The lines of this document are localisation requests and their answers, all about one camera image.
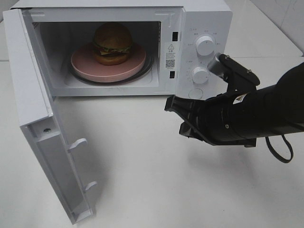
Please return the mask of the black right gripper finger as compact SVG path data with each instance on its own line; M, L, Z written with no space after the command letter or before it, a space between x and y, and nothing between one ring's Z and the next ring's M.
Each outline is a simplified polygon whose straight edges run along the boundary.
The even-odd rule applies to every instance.
M196 100L172 95L167 98L164 110L174 112L182 119L194 119L197 117L195 104Z
M180 125L179 134L188 138L198 139L200 141L204 141L203 137L201 137L201 133L204 130L202 126L196 125L195 129L191 128L191 126L184 121Z

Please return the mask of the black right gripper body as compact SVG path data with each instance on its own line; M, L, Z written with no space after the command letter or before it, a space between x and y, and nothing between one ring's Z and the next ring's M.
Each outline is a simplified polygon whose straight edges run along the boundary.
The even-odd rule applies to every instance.
M218 95L207 100L196 100L195 109L197 117L185 119L195 129L196 125L202 126L201 133L204 142L211 145L227 145L228 129L225 127L223 113L228 106L228 97Z

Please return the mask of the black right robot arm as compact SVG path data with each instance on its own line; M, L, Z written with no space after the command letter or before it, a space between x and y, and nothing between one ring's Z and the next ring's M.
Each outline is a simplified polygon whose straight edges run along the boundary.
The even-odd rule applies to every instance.
M170 96L165 111L184 122L179 133L211 145L254 147L256 138L304 130L304 65L277 84L252 91L228 90L207 100Z

